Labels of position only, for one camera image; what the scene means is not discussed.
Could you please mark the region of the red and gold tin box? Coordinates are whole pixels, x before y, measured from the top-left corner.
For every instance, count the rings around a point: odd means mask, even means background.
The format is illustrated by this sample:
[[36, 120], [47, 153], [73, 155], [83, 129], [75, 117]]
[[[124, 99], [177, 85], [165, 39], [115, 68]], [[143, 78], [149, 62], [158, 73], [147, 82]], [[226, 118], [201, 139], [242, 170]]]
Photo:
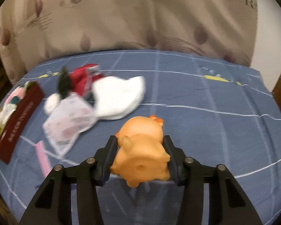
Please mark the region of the red and gold tin box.
[[34, 84], [20, 101], [6, 125], [3, 128], [0, 127], [0, 160], [4, 163], [10, 162], [20, 134], [43, 97], [44, 93], [39, 84]]

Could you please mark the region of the white knitted sock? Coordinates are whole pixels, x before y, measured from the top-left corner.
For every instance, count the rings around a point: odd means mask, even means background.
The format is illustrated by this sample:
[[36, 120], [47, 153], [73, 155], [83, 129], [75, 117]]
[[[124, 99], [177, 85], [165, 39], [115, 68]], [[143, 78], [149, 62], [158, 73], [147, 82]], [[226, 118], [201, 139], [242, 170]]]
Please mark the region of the white knitted sock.
[[122, 79], [108, 76], [92, 84], [94, 110], [102, 120], [119, 120], [133, 112], [146, 93], [143, 76]]

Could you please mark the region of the white pompom plush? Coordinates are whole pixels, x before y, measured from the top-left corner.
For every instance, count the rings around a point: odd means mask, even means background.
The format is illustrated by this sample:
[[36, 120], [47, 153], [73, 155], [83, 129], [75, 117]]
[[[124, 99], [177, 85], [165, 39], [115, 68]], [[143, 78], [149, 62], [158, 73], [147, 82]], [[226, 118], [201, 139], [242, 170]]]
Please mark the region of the white pompom plush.
[[44, 103], [44, 111], [47, 115], [50, 115], [61, 101], [61, 97], [58, 93], [51, 94]]

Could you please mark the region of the blue grid tablecloth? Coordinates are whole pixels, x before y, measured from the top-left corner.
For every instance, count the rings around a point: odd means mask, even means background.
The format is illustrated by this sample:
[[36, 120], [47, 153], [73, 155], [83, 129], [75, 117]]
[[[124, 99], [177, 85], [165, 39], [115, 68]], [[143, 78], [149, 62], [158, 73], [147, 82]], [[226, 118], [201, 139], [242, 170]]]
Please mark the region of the blue grid tablecloth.
[[202, 167], [222, 166], [256, 210], [259, 224], [281, 213], [281, 112], [261, 74], [224, 60], [129, 50], [87, 53], [36, 66], [5, 100], [19, 104], [41, 88], [9, 163], [0, 160], [0, 193], [20, 219], [55, 166], [90, 159], [115, 136], [107, 177], [96, 189], [105, 224], [176, 224], [183, 168], [163, 145]]

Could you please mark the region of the floral white tissue pack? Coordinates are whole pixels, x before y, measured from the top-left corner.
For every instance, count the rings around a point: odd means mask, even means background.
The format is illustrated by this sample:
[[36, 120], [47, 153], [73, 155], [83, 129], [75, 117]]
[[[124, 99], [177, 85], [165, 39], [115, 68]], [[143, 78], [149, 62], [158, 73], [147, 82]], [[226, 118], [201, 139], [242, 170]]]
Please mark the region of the floral white tissue pack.
[[79, 94], [73, 92], [61, 100], [43, 124], [48, 142], [58, 156], [64, 156], [74, 145], [80, 133], [97, 122], [94, 108]]

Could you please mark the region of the red and white cloth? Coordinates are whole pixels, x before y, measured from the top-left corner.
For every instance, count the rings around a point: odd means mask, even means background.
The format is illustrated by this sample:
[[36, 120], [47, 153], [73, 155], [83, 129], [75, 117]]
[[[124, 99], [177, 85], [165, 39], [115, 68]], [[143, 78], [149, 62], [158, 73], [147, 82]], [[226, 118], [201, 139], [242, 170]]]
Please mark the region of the red and white cloth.
[[85, 100], [92, 95], [93, 82], [103, 78], [103, 74], [98, 64], [86, 64], [83, 67], [75, 69], [69, 74], [71, 79], [71, 91], [76, 92]]

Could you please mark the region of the black patterned cloth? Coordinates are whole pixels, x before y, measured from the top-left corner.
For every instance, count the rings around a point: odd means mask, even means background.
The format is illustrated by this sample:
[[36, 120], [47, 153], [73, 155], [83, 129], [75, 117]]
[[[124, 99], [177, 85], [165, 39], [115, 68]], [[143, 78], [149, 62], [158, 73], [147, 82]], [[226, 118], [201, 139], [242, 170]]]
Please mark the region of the black patterned cloth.
[[71, 91], [71, 78], [69, 77], [67, 67], [62, 67], [57, 89], [61, 99], [65, 99], [69, 96], [69, 93]]

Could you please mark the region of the beige leaf print curtain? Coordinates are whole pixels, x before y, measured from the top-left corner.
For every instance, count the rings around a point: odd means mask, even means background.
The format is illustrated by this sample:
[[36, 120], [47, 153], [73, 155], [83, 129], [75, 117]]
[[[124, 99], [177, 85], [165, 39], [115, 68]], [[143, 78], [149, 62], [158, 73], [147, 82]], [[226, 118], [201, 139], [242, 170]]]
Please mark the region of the beige leaf print curtain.
[[12, 83], [39, 63], [123, 49], [192, 53], [250, 66], [256, 0], [5, 0], [0, 57]]

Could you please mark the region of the orange rubber pig toy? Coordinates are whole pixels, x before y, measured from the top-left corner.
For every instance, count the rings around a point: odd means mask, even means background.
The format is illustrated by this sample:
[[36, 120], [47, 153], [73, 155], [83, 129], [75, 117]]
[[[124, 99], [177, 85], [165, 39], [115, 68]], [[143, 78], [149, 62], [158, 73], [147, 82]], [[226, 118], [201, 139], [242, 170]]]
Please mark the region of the orange rubber pig toy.
[[124, 123], [116, 133], [119, 150], [111, 173], [121, 176], [130, 188], [155, 179], [170, 179], [170, 155], [163, 143], [163, 120], [155, 115], [136, 116]]

